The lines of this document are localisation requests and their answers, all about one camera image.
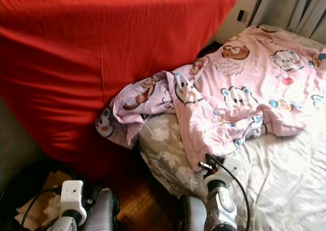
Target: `pink blanket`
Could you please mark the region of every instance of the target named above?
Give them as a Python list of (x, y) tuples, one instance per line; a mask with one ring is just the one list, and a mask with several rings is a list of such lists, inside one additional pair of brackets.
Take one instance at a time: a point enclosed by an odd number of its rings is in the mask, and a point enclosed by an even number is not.
[(253, 26), (192, 65), (128, 85), (96, 128), (132, 148), (149, 116), (176, 113), (189, 162), (199, 170), (207, 152), (229, 154), (247, 138), (313, 126), (323, 112), (325, 81), (326, 47), (320, 53), (284, 31)]

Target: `red cushion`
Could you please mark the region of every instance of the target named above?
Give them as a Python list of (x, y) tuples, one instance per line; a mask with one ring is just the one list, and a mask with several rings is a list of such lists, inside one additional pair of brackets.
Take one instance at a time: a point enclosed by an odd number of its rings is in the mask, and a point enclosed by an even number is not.
[(125, 85), (192, 62), (234, 4), (1, 0), (1, 95), (50, 157), (102, 177), (129, 154), (97, 115)]

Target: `mattress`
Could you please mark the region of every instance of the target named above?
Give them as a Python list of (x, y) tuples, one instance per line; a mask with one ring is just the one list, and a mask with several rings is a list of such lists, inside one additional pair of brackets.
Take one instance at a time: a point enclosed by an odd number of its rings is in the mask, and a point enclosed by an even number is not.
[[(292, 34), (301, 44), (324, 46)], [(139, 134), (142, 157), (152, 174), (173, 195), (193, 194), (205, 201), (205, 171), (195, 172), (183, 149), (175, 114), (150, 118)], [(251, 206), (251, 230), (324, 230), (326, 226), (326, 120), (291, 137), (266, 134), (245, 143), (231, 156), (241, 160), (238, 179)], [(239, 227), (246, 225), (246, 205), (233, 181)]]

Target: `black cable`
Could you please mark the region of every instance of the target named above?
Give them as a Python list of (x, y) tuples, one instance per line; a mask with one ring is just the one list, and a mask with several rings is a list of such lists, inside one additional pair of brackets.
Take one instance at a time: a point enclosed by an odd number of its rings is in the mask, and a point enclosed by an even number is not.
[(30, 203), (29, 207), (27, 208), (27, 210), (26, 210), (26, 212), (25, 212), (25, 214), (24, 214), (24, 217), (23, 217), (22, 220), (21, 220), (20, 229), (19, 229), (20, 231), (23, 230), (23, 228), (24, 228), (24, 223), (25, 223), (25, 221), (26, 221), (26, 218), (27, 218), (27, 216), (28, 216), (28, 214), (29, 214), (29, 212), (30, 212), (30, 210), (31, 210), (31, 208), (32, 208), (32, 206), (33, 206), (33, 204), (34, 204), (35, 201), (37, 200), (37, 198), (40, 197), (41, 194), (44, 194), (44, 193), (47, 193), (47, 192), (53, 192), (53, 193), (59, 194), (59, 193), (61, 193), (61, 186), (60, 186), (60, 187), (57, 187), (57, 188), (53, 188), (53, 189), (45, 189), (45, 190), (42, 190), (42, 191), (40, 191), (40, 192), (39, 192), (39, 193), (38, 193), (38, 194), (33, 198), (32, 202)]
[(232, 174), (232, 172), (230, 172), (226, 167), (224, 167), (219, 161), (217, 161), (211, 154), (206, 154), (206, 156), (209, 156), (217, 165), (219, 165), (221, 168), (223, 168), (235, 181), (236, 183), (239, 185), (243, 196), (244, 196), (244, 200), (246, 202), (246, 207), (247, 207), (247, 224), (246, 224), (246, 231), (249, 231), (249, 227), (250, 227), (250, 207), (249, 207), (249, 202), (247, 199), (247, 195), (245, 192), (245, 189), (243, 188), (243, 186), (241, 185), (240, 181)]

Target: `wooden floor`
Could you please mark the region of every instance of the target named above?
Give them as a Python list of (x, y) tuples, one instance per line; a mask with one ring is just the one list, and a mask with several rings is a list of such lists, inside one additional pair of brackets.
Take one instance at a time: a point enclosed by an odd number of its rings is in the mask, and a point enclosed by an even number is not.
[(176, 230), (178, 200), (151, 175), (138, 154), (108, 184), (119, 197), (121, 231)]

